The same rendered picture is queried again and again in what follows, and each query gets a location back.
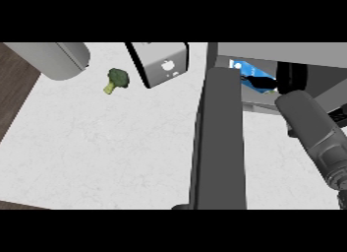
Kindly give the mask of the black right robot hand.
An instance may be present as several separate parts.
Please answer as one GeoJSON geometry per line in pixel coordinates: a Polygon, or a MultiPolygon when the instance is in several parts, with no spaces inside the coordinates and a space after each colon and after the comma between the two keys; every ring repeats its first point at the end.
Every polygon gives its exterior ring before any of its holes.
{"type": "Polygon", "coordinates": [[[268,77],[240,76],[255,89],[276,89],[280,95],[302,91],[307,82],[307,66],[301,63],[277,62],[276,79],[268,77]]]}

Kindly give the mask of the blue milk carton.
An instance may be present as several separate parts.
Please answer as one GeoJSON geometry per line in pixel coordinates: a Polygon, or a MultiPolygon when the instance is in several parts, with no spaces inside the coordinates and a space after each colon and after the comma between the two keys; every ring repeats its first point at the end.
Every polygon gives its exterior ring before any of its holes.
{"type": "Polygon", "coordinates": [[[248,77],[254,78],[265,78],[271,81],[276,80],[276,78],[268,75],[263,70],[260,70],[257,67],[254,67],[251,64],[248,64],[245,61],[240,60],[229,60],[229,67],[232,69],[236,69],[240,74],[240,84],[248,87],[251,90],[254,90],[260,94],[271,94],[277,88],[257,88],[251,81],[248,80],[248,77]]]}

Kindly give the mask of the grey microwave body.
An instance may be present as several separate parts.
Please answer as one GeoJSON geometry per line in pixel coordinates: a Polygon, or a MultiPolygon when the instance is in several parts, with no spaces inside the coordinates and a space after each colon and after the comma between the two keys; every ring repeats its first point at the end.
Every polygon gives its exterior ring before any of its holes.
{"type": "Polygon", "coordinates": [[[347,126],[347,43],[209,42],[206,68],[245,61],[276,76],[277,62],[307,67],[304,91],[339,127],[347,126]]]}

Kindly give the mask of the dark grey microwave door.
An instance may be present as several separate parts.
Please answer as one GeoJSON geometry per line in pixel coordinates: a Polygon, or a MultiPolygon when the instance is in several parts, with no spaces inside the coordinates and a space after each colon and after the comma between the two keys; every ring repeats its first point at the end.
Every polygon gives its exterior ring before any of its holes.
{"type": "Polygon", "coordinates": [[[173,210],[245,210],[239,71],[205,75],[195,123],[189,203],[173,210]]]}

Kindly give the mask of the silver toaster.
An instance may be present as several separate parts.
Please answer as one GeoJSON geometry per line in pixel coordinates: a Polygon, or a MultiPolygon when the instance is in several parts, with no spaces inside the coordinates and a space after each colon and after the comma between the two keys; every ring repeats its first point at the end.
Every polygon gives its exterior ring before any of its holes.
{"type": "Polygon", "coordinates": [[[127,42],[125,47],[147,89],[187,71],[189,44],[186,42],[127,42]]]}

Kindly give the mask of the green broccoli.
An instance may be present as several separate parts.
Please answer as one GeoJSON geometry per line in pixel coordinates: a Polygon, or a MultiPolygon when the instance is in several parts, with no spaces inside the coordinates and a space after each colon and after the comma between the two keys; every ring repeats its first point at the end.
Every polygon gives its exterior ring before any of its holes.
{"type": "Polygon", "coordinates": [[[103,92],[109,95],[115,88],[127,88],[130,84],[128,73],[116,68],[112,68],[108,72],[109,83],[103,87],[103,92]]]}

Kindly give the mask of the pale grey rounded appliance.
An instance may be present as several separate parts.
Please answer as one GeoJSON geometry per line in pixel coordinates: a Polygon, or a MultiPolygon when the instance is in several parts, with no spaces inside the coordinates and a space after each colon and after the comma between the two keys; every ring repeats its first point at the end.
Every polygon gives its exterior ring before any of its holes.
{"type": "Polygon", "coordinates": [[[74,78],[88,67],[82,42],[4,42],[4,45],[54,81],[74,78]]]}

